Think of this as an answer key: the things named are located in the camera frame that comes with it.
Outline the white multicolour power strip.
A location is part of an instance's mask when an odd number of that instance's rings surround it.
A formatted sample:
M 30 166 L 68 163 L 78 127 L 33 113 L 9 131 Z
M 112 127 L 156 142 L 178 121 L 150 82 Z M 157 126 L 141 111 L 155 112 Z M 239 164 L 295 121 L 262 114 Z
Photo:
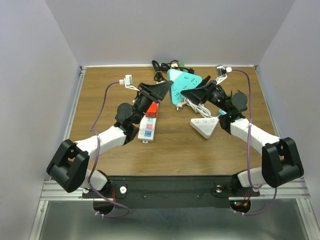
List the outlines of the white multicolour power strip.
M 139 125 L 137 139 L 144 144 L 154 141 L 157 119 L 144 116 Z

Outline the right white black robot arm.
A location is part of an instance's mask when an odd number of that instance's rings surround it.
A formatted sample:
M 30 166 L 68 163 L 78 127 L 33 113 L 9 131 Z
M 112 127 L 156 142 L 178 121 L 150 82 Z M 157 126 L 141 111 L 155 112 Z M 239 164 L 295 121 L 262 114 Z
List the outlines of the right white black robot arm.
M 247 96 L 241 92 L 226 94 L 216 81 L 186 89 L 181 94 L 193 104 L 210 102 L 225 113 L 219 116 L 220 127 L 228 134 L 247 144 L 247 151 L 255 149 L 261 155 L 261 167 L 251 167 L 251 154 L 247 153 L 247 169 L 232 176 L 231 192 L 242 195 L 263 185 L 274 189 L 301 178 L 305 171 L 296 142 L 290 138 L 272 135 L 252 123 L 243 112 L 250 110 Z

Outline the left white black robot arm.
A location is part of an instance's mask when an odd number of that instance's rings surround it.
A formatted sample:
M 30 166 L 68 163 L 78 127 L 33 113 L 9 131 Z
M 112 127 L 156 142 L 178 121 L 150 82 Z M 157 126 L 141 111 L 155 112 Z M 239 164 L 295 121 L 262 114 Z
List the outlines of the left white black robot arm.
M 169 92 L 173 82 L 138 85 L 137 95 L 132 104 L 121 103 L 116 112 L 115 124 L 94 136 L 76 142 L 64 140 L 58 147 L 46 172 L 67 193 L 78 188 L 92 189 L 100 197 L 111 193 L 111 184 L 101 171 L 88 169 L 91 160 L 97 161 L 99 155 L 113 148 L 131 142 L 139 132 L 136 126 L 141 122 L 153 103 L 160 103 Z

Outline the teal triangular power strip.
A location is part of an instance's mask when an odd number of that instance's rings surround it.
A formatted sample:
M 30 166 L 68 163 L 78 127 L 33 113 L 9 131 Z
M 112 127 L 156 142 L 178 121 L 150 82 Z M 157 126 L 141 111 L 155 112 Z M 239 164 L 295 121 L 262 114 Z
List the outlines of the teal triangular power strip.
M 173 68 L 167 71 L 167 77 L 173 82 L 169 90 L 170 101 L 173 105 L 179 104 L 185 98 L 181 91 L 194 89 L 203 80 L 201 76 Z

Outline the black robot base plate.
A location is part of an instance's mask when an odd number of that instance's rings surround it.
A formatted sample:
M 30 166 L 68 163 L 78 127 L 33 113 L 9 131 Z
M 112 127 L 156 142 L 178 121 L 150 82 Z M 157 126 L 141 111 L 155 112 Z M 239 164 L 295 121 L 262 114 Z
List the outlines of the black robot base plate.
M 230 198 L 258 197 L 230 175 L 110 176 L 101 194 L 130 209 L 229 208 Z

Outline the red cube plug adapter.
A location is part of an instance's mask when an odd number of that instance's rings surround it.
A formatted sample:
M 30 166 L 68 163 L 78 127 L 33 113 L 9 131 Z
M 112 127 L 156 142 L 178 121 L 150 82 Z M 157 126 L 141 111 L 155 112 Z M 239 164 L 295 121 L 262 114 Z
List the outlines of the red cube plug adapter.
M 158 115 L 158 103 L 153 102 L 145 113 L 146 118 L 156 118 Z

